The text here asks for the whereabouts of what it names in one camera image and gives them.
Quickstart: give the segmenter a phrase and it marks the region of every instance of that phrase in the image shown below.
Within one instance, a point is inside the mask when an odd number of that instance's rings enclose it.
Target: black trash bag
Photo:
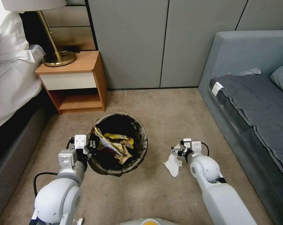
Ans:
[[[133,138],[133,149],[129,149],[130,157],[122,165],[113,154],[97,151],[88,164],[97,173],[120,177],[123,173],[134,170],[144,160],[148,148],[148,138],[143,124],[133,115],[125,112],[115,112],[103,116],[95,126],[104,133],[121,134]]]

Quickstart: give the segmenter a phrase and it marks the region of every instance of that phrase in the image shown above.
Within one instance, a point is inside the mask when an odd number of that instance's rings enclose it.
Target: bedside table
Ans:
[[[99,51],[76,53],[61,67],[44,64],[35,71],[59,114],[105,111],[107,86]]]

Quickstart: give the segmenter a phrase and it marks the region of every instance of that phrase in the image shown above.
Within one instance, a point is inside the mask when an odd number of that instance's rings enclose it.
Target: gray sofa bed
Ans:
[[[275,224],[283,224],[283,91],[269,77],[281,66],[283,31],[219,32],[198,88]],[[235,76],[254,68],[261,75]]]

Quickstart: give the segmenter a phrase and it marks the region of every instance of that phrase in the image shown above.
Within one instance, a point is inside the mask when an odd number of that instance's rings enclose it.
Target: lamp shade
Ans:
[[[65,0],[2,0],[8,11],[26,12],[59,8],[66,5]]]

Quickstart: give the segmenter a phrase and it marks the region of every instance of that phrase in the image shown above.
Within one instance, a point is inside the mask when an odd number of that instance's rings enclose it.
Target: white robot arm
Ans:
[[[215,225],[256,225],[255,220],[236,190],[227,184],[218,163],[202,154],[200,141],[183,139],[184,150],[172,149],[173,155],[183,155],[196,178],[205,206]]]
[[[95,143],[87,135],[75,135],[71,139],[72,149],[62,150],[58,155],[60,171],[56,179],[44,186],[35,199],[35,210],[30,224],[42,221],[47,224],[72,225],[75,212],[79,207],[82,192],[80,186],[91,157],[90,148]],[[204,203],[215,225],[256,225],[255,220],[240,199],[235,189],[226,183],[218,163],[202,154],[201,142],[183,139],[185,149],[171,150],[175,156],[184,156],[196,178]],[[174,225],[176,223],[161,219],[133,220],[122,225]]]
[[[82,191],[80,186],[90,157],[87,135],[75,135],[72,149],[58,154],[60,170],[56,179],[44,186],[37,194],[30,224],[44,223],[72,225]]]

